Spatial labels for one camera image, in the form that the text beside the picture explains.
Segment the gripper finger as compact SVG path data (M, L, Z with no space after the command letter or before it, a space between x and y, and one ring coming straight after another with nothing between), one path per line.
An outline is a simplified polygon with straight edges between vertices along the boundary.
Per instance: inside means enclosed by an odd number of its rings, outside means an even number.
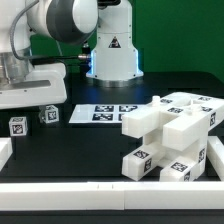
M46 112L46 105L41 105L39 106L39 114L38 114L38 117L39 117L39 121L40 123L44 123L45 122L45 112Z

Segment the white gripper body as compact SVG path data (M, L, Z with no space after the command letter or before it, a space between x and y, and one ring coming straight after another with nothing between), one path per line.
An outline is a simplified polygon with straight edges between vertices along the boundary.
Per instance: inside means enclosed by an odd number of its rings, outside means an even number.
M62 63L36 65L25 81L0 87L0 109L63 103L65 75Z

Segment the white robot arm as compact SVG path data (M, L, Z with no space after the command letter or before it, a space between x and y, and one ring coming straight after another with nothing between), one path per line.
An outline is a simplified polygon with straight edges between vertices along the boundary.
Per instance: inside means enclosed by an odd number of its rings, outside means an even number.
M63 103L63 56L34 56L30 36L81 45L93 35L93 50L78 55L90 64L86 77L105 87L139 81L128 0L0 0L0 109Z

